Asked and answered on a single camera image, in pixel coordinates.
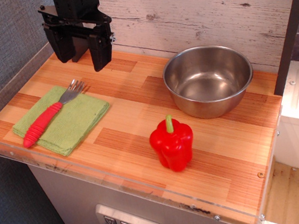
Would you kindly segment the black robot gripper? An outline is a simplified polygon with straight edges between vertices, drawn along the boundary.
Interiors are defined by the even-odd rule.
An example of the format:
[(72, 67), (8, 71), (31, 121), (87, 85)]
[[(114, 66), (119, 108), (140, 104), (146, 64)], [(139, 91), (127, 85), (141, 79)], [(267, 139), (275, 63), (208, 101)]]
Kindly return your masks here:
[(98, 10), (99, 0), (53, 0), (53, 5), (41, 5), (42, 26), (58, 59), (65, 63), (75, 56), (73, 37), (87, 38), (94, 70), (101, 71), (111, 62), (115, 34), (111, 32), (111, 17)]

